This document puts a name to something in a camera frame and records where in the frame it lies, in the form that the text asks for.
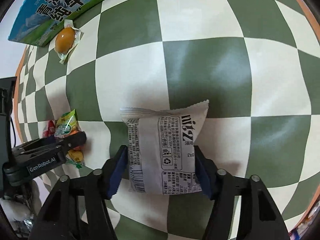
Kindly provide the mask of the grey white snack packet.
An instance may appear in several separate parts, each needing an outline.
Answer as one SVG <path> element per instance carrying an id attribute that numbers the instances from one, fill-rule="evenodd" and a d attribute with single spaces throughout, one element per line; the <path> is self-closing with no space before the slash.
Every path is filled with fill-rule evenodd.
<path id="1" fill-rule="evenodd" d="M 208 109 L 209 100 L 166 111 L 120 110 L 128 128 L 131 191 L 161 195 L 201 191 L 194 144 Z"/>

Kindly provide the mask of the small red snack packet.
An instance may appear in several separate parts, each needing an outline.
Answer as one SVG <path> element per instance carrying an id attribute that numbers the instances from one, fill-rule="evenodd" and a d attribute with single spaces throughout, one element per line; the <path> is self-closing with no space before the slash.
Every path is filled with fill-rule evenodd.
<path id="1" fill-rule="evenodd" d="M 55 134 L 55 120 L 49 120 L 43 129 L 42 137 L 47 138 Z"/>

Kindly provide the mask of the braised egg packet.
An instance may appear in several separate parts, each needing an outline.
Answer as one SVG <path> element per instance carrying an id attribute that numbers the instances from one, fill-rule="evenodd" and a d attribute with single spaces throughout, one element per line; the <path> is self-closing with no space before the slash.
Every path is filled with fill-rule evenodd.
<path id="1" fill-rule="evenodd" d="M 68 54 L 79 44 L 82 36 L 83 32 L 74 27 L 72 20 L 64 21 L 64 28 L 57 34 L 54 47 L 60 64 L 64 64 Z"/>

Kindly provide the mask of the cardboard milk box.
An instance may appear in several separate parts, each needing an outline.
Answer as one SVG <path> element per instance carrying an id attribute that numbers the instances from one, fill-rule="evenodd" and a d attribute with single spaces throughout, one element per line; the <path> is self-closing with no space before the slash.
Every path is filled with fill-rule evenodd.
<path id="1" fill-rule="evenodd" d="M 12 26 L 9 41 L 44 47 L 63 28 L 103 0 L 25 0 Z"/>

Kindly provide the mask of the green white checkered mat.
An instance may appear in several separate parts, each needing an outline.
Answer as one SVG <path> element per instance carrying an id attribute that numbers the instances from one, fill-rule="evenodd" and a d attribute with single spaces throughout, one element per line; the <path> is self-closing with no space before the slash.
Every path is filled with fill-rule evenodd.
<path id="1" fill-rule="evenodd" d="M 219 168 L 257 174 L 292 229 L 319 186 L 319 40 L 296 0 L 105 0 L 74 21 L 83 37 L 61 64 L 27 46 L 18 87 L 23 141 L 76 110 L 85 176 L 127 143 L 122 107 L 209 101 L 197 144 Z"/>

